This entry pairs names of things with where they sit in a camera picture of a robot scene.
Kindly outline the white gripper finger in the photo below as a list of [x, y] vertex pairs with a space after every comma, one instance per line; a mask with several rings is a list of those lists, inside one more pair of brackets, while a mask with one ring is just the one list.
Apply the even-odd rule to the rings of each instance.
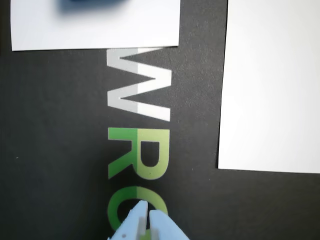
[[148, 202], [140, 200], [128, 213], [120, 227], [108, 240], [139, 240], [146, 235]]
[[178, 225], [161, 210], [149, 212], [149, 224], [152, 240], [189, 240]]

